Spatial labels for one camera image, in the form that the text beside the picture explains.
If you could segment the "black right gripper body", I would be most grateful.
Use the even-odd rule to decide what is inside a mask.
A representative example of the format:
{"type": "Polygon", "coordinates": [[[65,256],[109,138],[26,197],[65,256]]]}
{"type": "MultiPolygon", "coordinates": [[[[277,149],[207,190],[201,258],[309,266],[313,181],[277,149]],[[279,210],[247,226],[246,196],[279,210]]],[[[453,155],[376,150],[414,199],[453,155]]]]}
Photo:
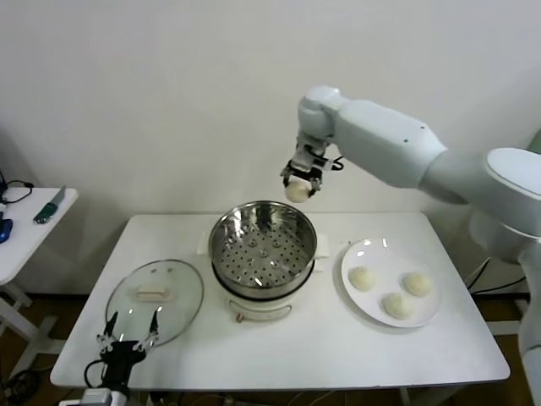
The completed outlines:
{"type": "Polygon", "coordinates": [[[323,172],[328,169],[329,161],[326,159],[315,159],[308,164],[290,160],[287,163],[287,178],[294,177],[305,181],[321,180],[323,172]]]}

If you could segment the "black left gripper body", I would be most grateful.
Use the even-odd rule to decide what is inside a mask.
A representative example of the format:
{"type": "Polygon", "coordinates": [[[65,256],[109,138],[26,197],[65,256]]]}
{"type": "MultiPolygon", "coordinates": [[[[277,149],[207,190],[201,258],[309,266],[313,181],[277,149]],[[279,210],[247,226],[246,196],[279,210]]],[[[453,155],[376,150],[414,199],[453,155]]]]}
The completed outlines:
{"type": "Polygon", "coordinates": [[[103,384],[128,384],[135,365],[146,358],[146,350],[137,341],[114,342],[101,354],[106,366],[103,384]]]}

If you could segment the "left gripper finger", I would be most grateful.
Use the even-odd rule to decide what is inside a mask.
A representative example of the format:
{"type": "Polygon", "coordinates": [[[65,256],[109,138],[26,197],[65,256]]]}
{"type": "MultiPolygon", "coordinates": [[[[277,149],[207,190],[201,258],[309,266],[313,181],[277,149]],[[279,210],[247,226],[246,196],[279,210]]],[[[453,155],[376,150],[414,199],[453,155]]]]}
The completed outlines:
{"type": "Polygon", "coordinates": [[[149,331],[147,332],[146,336],[143,339],[139,340],[132,347],[133,351],[148,351],[151,347],[154,347],[157,344],[160,338],[158,313],[159,313],[159,310],[156,309],[151,318],[149,331]]]}
{"type": "Polygon", "coordinates": [[[105,328],[101,334],[96,335],[99,351],[107,353],[112,351],[112,345],[116,342],[113,330],[117,322],[118,312],[115,311],[110,319],[107,320],[105,328]]]}

